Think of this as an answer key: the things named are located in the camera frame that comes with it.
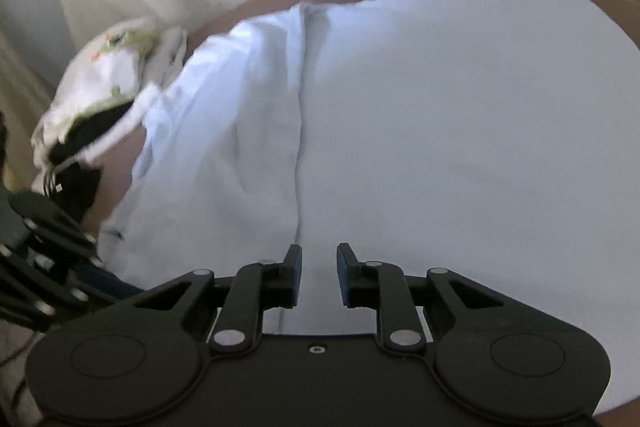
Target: metal pin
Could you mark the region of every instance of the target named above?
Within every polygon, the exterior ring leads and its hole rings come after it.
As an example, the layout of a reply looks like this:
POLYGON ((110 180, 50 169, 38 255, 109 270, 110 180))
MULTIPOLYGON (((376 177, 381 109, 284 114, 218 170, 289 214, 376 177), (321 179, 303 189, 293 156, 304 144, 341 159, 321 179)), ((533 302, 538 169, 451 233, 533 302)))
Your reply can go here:
POLYGON ((242 344, 246 335, 238 330, 222 330, 213 335, 213 341, 220 346, 237 346, 242 344))
POLYGON ((414 330, 398 330, 389 337, 396 346, 415 346, 422 339, 420 333, 414 330))
POLYGON ((76 299, 82 302, 87 302, 89 300, 89 295, 87 295, 81 289, 78 289, 78 288, 71 288, 71 295, 73 295, 76 299))
POLYGON ((55 315, 56 311, 52 306, 48 305, 45 301, 37 301, 34 306, 44 313, 45 315, 55 315))
POLYGON ((51 268, 53 268, 53 265, 55 264, 52 260, 49 259, 49 257, 41 253, 36 254, 36 257, 34 257, 33 261, 35 264, 44 268, 45 270, 51 270, 51 268))

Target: white blanket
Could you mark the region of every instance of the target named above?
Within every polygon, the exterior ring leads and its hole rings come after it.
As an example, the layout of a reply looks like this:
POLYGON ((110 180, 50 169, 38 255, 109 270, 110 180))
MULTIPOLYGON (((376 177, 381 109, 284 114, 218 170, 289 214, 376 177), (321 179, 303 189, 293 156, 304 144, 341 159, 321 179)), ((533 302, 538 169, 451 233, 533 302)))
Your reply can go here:
POLYGON ((412 275, 448 267, 595 336, 602 412, 640 392, 638 71, 588 0, 369 0, 241 23, 149 114, 100 254, 149 286, 297 241, 286 333, 374 330, 340 301, 342 241, 412 275))

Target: clothing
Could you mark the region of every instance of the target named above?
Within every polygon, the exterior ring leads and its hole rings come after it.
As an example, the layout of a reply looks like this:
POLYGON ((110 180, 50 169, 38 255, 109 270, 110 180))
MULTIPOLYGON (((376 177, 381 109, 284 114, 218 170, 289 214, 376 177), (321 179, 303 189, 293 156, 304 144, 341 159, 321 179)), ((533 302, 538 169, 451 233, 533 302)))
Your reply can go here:
POLYGON ((610 409, 640 387, 638 68, 587 0, 370 0, 242 22, 154 103, 98 253, 150 286, 299 242, 285 333, 374 330, 342 306, 337 243, 412 275, 448 267, 594 335, 610 409))
POLYGON ((94 140, 83 142, 80 150, 76 147, 74 154, 91 165, 140 123, 151 102, 182 69, 185 51, 183 28, 161 30, 150 18, 119 23, 96 37, 69 64, 31 137, 35 166, 44 171, 58 164, 50 154, 55 149, 58 156, 65 156, 76 126, 128 103, 130 108, 117 124, 101 126, 109 132, 103 136, 94 129, 94 140))
POLYGON ((94 204, 102 173, 98 168, 83 167, 77 161, 68 165, 69 159, 75 158, 82 149, 99 140, 132 105, 133 102, 126 102, 83 118, 69 131, 65 143, 57 143, 49 153, 49 162, 55 171, 43 175, 43 181, 38 181, 38 185, 63 212, 78 223, 94 204))

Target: crumpled white cloth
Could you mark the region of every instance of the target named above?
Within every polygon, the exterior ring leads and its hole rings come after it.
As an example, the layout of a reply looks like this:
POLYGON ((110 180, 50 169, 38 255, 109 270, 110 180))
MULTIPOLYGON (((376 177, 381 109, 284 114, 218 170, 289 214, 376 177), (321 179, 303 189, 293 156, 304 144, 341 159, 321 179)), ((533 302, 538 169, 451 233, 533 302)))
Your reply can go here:
POLYGON ((152 102, 174 81, 182 70, 186 44, 184 28, 160 30, 152 18, 116 24, 89 42, 69 63, 49 109, 33 132, 35 166, 41 171, 49 167, 50 150, 56 143, 65 142, 79 116, 134 100, 114 127, 77 156, 91 165, 142 121, 152 102), (158 43, 146 57, 128 46, 97 56, 105 36, 132 29, 160 33, 158 43))
POLYGON ((638 71, 589 0, 367 0, 240 23, 149 112, 98 253, 148 287, 295 241, 289 334, 375 330, 342 305, 338 243, 409 275, 446 267, 591 333, 612 367, 603 412, 640 390, 638 71))

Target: circular cap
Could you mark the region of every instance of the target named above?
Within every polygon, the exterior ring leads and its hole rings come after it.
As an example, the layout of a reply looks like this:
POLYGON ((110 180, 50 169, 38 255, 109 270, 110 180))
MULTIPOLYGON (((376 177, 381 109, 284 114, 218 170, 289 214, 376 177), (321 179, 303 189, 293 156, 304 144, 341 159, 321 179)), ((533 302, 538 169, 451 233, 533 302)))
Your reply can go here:
POLYGON ((213 335, 213 341, 219 346, 237 346, 242 344, 246 335, 238 330, 222 330, 213 335))
POLYGON ((79 343, 71 354, 75 370, 90 378, 122 377, 139 368, 143 360, 145 346, 123 335, 87 339, 79 343))
POLYGON ((422 339, 420 333, 414 330, 394 331, 389 338, 397 346, 415 346, 422 339))
POLYGON ((563 326, 544 335, 453 329, 438 343, 434 366, 453 394, 492 417, 558 422, 597 403, 609 381, 602 346, 563 326))
POLYGON ((198 346, 183 331, 102 335, 63 327, 34 346, 26 373, 47 412, 70 423, 130 425, 182 396, 201 367, 198 346))
POLYGON ((501 368, 519 377, 546 377, 564 363, 562 347, 540 335, 507 335, 494 342, 491 356, 501 368))

